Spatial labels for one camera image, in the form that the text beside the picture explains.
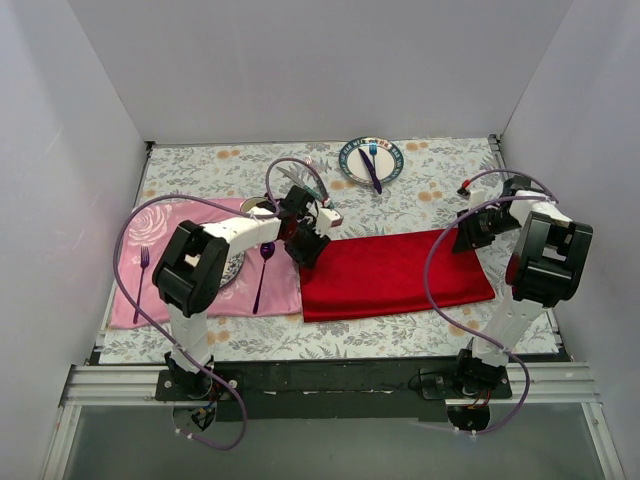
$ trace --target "patterned plate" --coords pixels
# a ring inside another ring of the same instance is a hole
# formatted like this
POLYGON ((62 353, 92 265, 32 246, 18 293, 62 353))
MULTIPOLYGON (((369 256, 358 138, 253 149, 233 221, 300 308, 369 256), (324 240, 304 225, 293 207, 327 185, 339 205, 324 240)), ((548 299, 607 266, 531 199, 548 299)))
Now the patterned plate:
POLYGON ((231 280, 236 278, 236 275, 240 273, 242 264, 244 263, 244 252, 239 253, 224 264, 224 272, 222 272, 222 279, 220 280, 220 288, 227 285, 231 280))
POLYGON ((369 144, 374 141, 378 144, 378 153, 375 159, 376 176, 382 185, 397 178, 404 167, 402 152, 400 152, 400 149, 393 143, 376 137, 356 138, 342 147, 340 156, 338 157, 340 169, 356 183, 373 185, 369 172, 364 166, 362 157, 360 157, 360 153, 358 152, 358 147, 362 148, 369 156, 369 159, 371 159, 369 144))

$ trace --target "spoon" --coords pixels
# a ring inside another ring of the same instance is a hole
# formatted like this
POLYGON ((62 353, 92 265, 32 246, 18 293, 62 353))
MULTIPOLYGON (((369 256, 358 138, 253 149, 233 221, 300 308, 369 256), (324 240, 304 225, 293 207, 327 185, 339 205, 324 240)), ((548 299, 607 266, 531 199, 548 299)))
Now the spoon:
POLYGON ((276 244, 273 242, 263 243, 260 245, 260 255, 264 259, 262 263, 262 275, 260 275, 260 284, 258 285, 258 293, 256 294, 256 303, 253 304, 253 314, 258 313, 258 306, 260 305, 260 291, 262 290, 262 280, 264 279, 264 267, 267 266, 267 260, 273 257, 276 253, 276 244))

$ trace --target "wall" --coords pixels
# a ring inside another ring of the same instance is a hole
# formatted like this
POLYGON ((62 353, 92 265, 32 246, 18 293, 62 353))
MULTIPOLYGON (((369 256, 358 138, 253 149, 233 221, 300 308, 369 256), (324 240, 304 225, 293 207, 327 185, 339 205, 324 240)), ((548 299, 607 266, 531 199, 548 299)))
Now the wall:
POLYGON ((70 0, 160 143, 504 130, 571 0, 70 0))
POLYGON ((576 296, 557 309, 592 366, 629 478, 640 477, 640 4, 574 2, 504 135, 507 162, 544 179, 594 241, 576 296))
POLYGON ((0 478, 37 478, 144 144, 65 0, 0 0, 0 478))

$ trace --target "pink cloth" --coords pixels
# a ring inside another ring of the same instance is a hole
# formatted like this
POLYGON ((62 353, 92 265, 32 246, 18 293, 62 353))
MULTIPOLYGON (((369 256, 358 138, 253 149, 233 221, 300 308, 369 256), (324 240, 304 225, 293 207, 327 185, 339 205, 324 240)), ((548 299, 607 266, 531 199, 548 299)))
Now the pink cloth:
MULTIPOLYGON (((213 201, 235 209, 239 209, 244 202, 239 198, 213 201)), ((136 216, 125 235, 120 255, 120 275, 127 291, 135 299, 140 283, 140 247, 149 247, 151 263, 145 270, 140 305, 152 318, 159 322, 169 320, 167 307, 160 300, 157 288, 151 283, 151 276, 178 224, 184 220, 195 223, 219 222, 230 217, 233 215, 194 202, 152 205, 136 216)), ((262 263, 259 248, 247 251, 240 273, 220 289, 215 301, 209 307, 209 316, 254 316, 253 303, 258 291, 262 263)), ((298 313, 301 310, 297 268, 291 257, 284 251, 283 243, 276 242, 276 253, 269 259, 265 269, 260 310, 255 316, 286 315, 298 313)), ((138 324, 134 325, 133 314, 133 307, 118 289, 110 325, 114 328, 137 328, 148 325, 142 317, 138 317, 138 324)))

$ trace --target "folded red cloth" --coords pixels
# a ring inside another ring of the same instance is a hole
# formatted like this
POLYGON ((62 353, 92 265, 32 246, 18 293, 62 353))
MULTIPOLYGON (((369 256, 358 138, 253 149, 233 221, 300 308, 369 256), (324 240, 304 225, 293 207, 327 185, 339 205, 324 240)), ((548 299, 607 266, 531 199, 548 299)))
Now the folded red cloth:
MULTIPOLYGON (((313 270, 300 269, 305 322, 351 320, 430 310, 423 268, 442 230, 331 242, 313 270)), ((429 273, 440 307, 495 297, 475 251, 452 254, 456 232, 441 243, 429 273)))

